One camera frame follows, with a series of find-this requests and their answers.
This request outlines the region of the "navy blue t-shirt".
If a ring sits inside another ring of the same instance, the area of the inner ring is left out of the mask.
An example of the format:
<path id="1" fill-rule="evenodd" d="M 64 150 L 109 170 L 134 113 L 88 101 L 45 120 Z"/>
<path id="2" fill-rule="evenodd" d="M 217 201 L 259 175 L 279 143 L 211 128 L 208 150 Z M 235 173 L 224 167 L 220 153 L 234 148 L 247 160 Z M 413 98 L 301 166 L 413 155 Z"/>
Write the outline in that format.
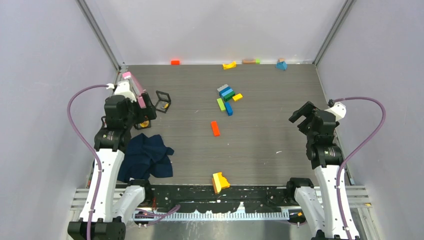
<path id="1" fill-rule="evenodd" d="M 130 179 L 148 180 L 150 176 L 171 178 L 174 174 L 169 156 L 174 152 L 159 134 L 141 133 L 129 141 L 117 180 L 127 183 Z"/>

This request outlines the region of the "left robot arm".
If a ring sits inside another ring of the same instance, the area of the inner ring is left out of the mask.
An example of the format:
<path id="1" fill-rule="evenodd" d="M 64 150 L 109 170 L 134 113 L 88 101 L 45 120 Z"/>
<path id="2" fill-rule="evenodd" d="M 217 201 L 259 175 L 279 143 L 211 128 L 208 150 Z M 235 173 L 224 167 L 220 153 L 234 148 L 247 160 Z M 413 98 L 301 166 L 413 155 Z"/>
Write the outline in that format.
<path id="1" fill-rule="evenodd" d="M 142 93 L 135 101 L 122 93 L 108 97 L 104 103 L 102 126 L 91 145 L 73 121 L 71 106 L 75 98 L 73 96 L 67 106 L 68 120 L 93 154 L 94 165 L 84 207 L 78 220 L 69 222 L 67 233 L 74 240 L 123 240 L 126 225 L 136 208 L 139 205 L 148 207 L 154 197 L 145 188 L 145 183 L 131 183 L 123 196 L 114 202 L 118 174 L 131 140 L 131 128 L 145 120 L 154 120 L 156 108 L 148 93 Z"/>

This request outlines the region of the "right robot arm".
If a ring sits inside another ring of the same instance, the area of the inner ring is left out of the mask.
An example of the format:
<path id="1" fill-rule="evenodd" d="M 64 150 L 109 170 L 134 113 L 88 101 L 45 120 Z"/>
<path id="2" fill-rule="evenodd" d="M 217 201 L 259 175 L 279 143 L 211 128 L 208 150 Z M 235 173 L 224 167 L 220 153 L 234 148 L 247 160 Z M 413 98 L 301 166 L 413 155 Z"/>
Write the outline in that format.
<path id="1" fill-rule="evenodd" d="M 285 198 L 299 205 L 314 240 L 359 240 L 360 233 L 352 218 L 344 183 L 342 150 L 335 144 L 335 129 L 346 115 L 346 107 L 336 103 L 321 110 L 306 102 L 289 118 L 300 117 L 298 130 L 306 136 L 306 156 L 318 180 L 320 196 L 309 178 L 292 177 L 287 182 Z"/>

